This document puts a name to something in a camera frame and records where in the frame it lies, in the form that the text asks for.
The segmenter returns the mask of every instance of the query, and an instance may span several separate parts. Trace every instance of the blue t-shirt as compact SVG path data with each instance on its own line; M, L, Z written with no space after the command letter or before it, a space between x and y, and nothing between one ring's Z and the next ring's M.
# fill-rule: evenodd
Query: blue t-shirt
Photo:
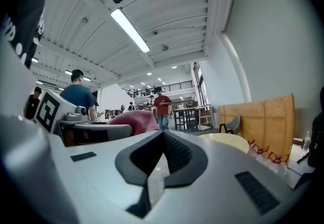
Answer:
M76 106L85 107L87 111L89 107L95 104L89 89L79 84L69 85L61 92L60 96Z

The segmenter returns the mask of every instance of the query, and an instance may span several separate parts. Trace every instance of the jeans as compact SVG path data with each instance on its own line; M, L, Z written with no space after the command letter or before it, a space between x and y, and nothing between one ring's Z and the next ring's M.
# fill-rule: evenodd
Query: jeans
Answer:
M160 126L161 130L169 129L169 116L163 115L157 117L158 125Z

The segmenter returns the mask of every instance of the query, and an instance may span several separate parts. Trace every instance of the window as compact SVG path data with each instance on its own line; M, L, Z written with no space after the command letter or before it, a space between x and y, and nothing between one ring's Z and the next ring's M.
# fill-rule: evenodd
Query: window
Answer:
M201 72L201 69L199 67L199 64L197 64L197 63L194 64L194 73L195 73L196 80L197 80L197 83L198 83L200 103L202 105L207 105L207 104L209 104L209 101L208 101L208 98L207 98L207 91L206 91L205 81L204 81L204 77L203 77L203 74Z

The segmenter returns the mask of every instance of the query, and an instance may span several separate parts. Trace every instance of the cardboard panel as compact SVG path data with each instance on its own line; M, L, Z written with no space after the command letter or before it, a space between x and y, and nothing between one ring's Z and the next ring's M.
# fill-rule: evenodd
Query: cardboard panel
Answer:
M294 96L265 101L224 105L218 108L219 123L228 123L241 116L239 136L255 140L258 146L269 146L275 154L290 154L295 129Z

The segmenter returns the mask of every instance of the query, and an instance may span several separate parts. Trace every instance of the white shirt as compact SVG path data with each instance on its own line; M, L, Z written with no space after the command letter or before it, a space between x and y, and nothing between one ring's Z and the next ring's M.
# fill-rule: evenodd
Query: white shirt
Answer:
M154 101L155 101L155 98L153 98L152 100L151 100L151 98L149 98L148 99L148 103L151 105L154 105Z

